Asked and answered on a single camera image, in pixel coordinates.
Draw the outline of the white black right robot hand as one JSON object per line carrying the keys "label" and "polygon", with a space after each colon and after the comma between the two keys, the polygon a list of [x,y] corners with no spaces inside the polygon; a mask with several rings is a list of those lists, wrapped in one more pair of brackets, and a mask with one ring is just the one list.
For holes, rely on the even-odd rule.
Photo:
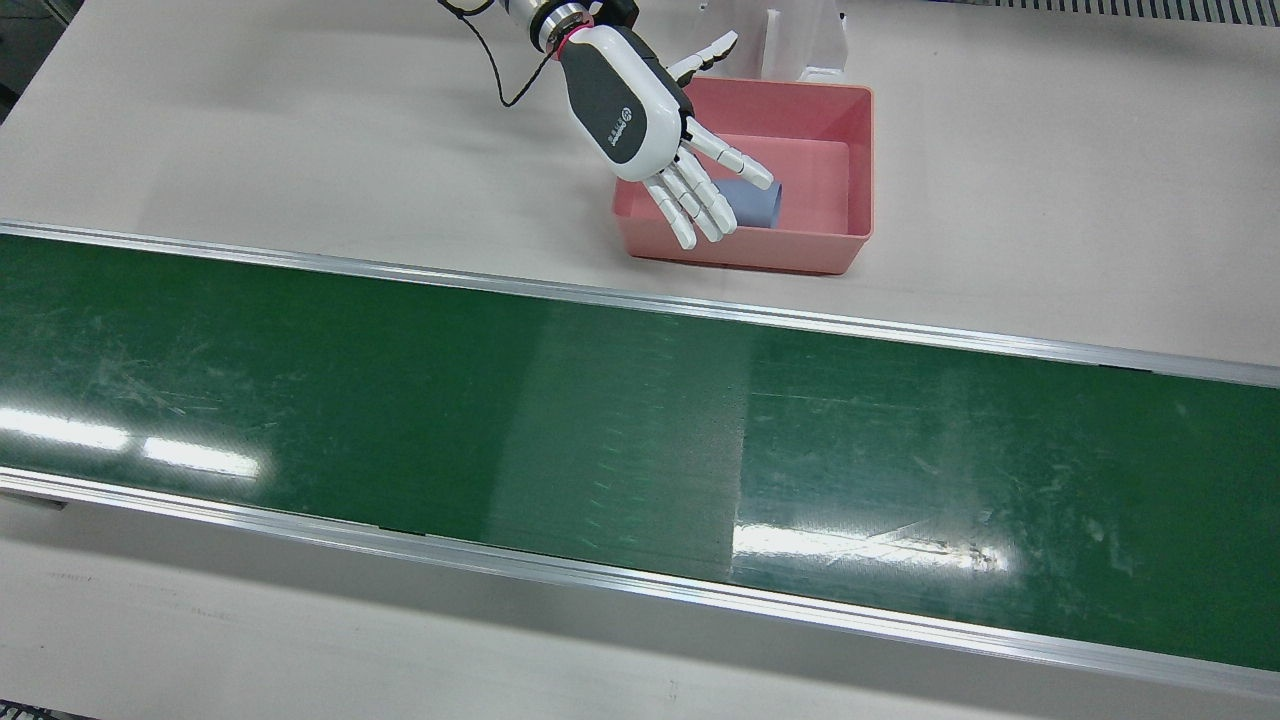
{"label": "white black right robot hand", "polygon": [[568,35],[558,50],[573,119],[618,179],[644,187],[685,250],[695,249],[699,238],[718,242],[739,228],[703,159],[758,190],[774,183],[762,163],[696,118],[685,91],[737,42],[731,29],[666,65],[632,29],[591,26]]}

